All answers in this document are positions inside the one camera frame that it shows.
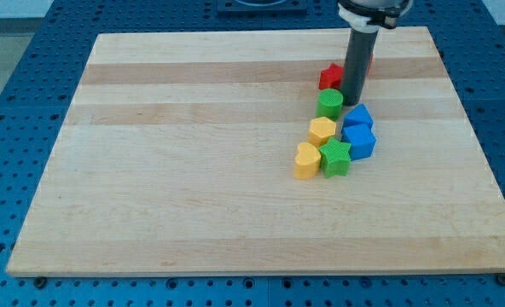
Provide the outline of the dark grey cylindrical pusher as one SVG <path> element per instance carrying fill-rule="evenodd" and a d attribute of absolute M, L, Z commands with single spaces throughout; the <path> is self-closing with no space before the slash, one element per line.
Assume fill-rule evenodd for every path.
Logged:
<path fill-rule="evenodd" d="M 351 30 L 340 86 L 346 106 L 355 106 L 360 101 L 377 34 L 377 31 L 366 33 Z"/>

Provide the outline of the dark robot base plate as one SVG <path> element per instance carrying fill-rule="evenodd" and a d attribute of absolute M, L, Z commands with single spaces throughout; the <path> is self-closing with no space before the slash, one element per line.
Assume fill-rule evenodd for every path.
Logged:
<path fill-rule="evenodd" d="M 216 0 L 217 13 L 235 14 L 303 14 L 308 0 Z"/>

